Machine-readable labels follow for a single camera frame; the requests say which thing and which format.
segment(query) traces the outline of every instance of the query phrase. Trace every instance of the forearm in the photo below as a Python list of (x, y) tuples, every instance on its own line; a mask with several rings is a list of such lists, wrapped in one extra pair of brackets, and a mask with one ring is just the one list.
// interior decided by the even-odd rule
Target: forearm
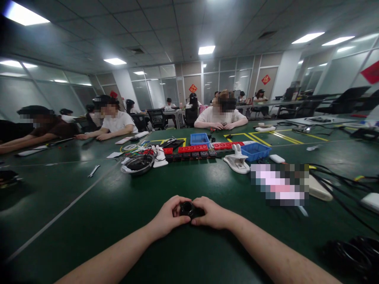
[(228, 229), (274, 283), (339, 283), (322, 268), (245, 218), (232, 213)]
[(119, 283), (155, 240), (146, 225), (83, 263), (56, 283)]

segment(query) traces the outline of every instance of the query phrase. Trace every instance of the person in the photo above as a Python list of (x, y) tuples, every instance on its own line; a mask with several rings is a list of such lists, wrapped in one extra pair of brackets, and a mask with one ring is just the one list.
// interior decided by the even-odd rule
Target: person
[[(176, 107), (176, 105), (172, 103), (172, 99), (171, 99), (171, 98), (167, 98), (166, 102), (167, 102), (167, 104), (164, 105), (164, 106), (161, 107), (161, 108), (164, 108), (165, 110), (171, 110), (172, 108)], [(174, 115), (174, 114), (168, 114), (168, 115), (165, 115), (165, 117), (166, 117), (166, 122), (165, 122), (165, 124), (167, 125), (167, 121), (168, 121), (169, 119), (172, 119), (173, 122), (174, 122), (174, 126), (175, 126), (175, 128), (176, 128), (176, 118), (175, 118), (175, 115)]]
[(130, 115), (120, 111), (117, 99), (107, 95), (100, 95), (94, 98), (94, 103), (95, 109), (104, 118), (103, 125), (97, 131), (76, 135), (76, 139), (87, 140), (96, 137), (97, 140), (103, 141), (129, 133), (138, 133), (138, 129)]
[(95, 115), (95, 106), (94, 105), (86, 105), (86, 110), (87, 110), (87, 114), (86, 114), (87, 119), (90, 118), (93, 121), (93, 123), (95, 123), (96, 127), (101, 127), (102, 123), (100, 121), (100, 118), (98, 118)]
[[(253, 99), (253, 104), (254, 102), (264, 102), (268, 101), (268, 99), (265, 97), (265, 90), (260, 89), (256, 94)], [(271, 118), (271, 116), (268, 114), (268, 106), (260, 106), (260, 107), (254, 107), (254, 111), (260, 111), (263, 114), (264, 118)]]
[(67, 123), (44, 106), (31, 105), (17, 111), (22, 119), (32, 119), (40, 125), (25, 137), (9, 141), (0, 145), (0, 155), (17, 151), (26, 147), (46, 143), (57, 138), (67, 139), (78, 134), (75, 124)]
[(198, 107), (202, 106), (202, 104), (197, 100), (196, 93), (191, 93), (189, 95), (189, 102), (186, 104), (186, 108), (190, 108), (192, 110), (197, 109)]
[[(232, 103), (234, 110), (223, 109)], [(248, 119), (235, 109), (235, 100), (229, 98), (229, 91), (223, 90), (213, 106), (205, 109), (197, 118), (195, 122), (196, 128), (213, 127), (215, 129), (228, 129), (231, 130), (235, 127), (242, 126), (248, 123)]]
[(64, 120), (65, 122), (67, 123), (75, 123), (75, 118), (77, 118), (76, 116), (72, 116), (72, 113), (73, 111), (72, 110), (69, 110), (69, 109), (66, 109), (66, 108), (62, 108), (59, 113), (61, 114), (60, 118), (62, 120)]
[(219, 91), (216, 91), (216, 92), (214, 92), (214, 98), (210, 101), (210, 103), (209, 104), (213, 104), (213, 101), (214, 101), (214, 99), (215, 98), (218, 98), (218, 96), (220, 95), (220, 92)]
[(207, 197), (192, 201), (194, 206), (205, 211), (205, 216), (192, 221), (189, 216), (179, 216), (180, 203), (186, 201), (191, 199), (178, 195), (171, 197), (147, 225), (78, 266), (56, 284), (119, 283), (153, 242), (165, 237), (174, 228), (190, 222), (194, 226), (230, 231), (275, 284), (340, 283), (321, 267), (249, 220), (222, 208)]

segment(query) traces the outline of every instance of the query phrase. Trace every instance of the white t-shirt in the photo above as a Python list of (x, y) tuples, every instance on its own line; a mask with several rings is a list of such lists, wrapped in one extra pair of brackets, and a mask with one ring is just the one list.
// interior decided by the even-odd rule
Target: white t-shirt
[(124, 129), (127, 125), (133, 125), (133, 132), (138, 133), (138, 129), (134, 124), (133, 119), (126, 112), (118, 111), (116, 118), (104, 118), (102, 128), (107, 128), (111, 132), (117, 132), (121, 129)]
[(196, 122), (220, 122), (227, 124), (233, 123), (241, 120), (242, 118), (246, 118), (243, 114), (241, 114), (238, 110), (234, 110), (234, 112), (225, 112), (223, 114), (215, 114), (213, 113), (213, 106), (205, 109), (197, 118)]

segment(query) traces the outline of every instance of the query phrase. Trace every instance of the red decoration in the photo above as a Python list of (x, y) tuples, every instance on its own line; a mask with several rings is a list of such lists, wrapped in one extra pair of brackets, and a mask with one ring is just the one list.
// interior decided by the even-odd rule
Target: red decoration
[(266, 85), (268, 82), (270, 82), (271, 78), (270, 76), (267, 74), (263, 79), (262, 79), (262, 82), (263, 82), (263, 85)]

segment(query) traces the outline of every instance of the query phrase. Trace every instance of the black hair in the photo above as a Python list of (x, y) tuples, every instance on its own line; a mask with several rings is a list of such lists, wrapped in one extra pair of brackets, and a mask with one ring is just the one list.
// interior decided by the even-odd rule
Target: black hair
[(60, 113), (61, 115), (68, 115), (68, 114), (72, 114), (73, 111), (72, 111), (72, 110), (69, 110), (69, 109), (66, 109), (66, 108), (62, 108), (62, 109), (59, 111), (59, 113)]
[(133, 108), (134, 101), (127, 99), (126, 100), (126, 113), (130, 114), (130, 110)]

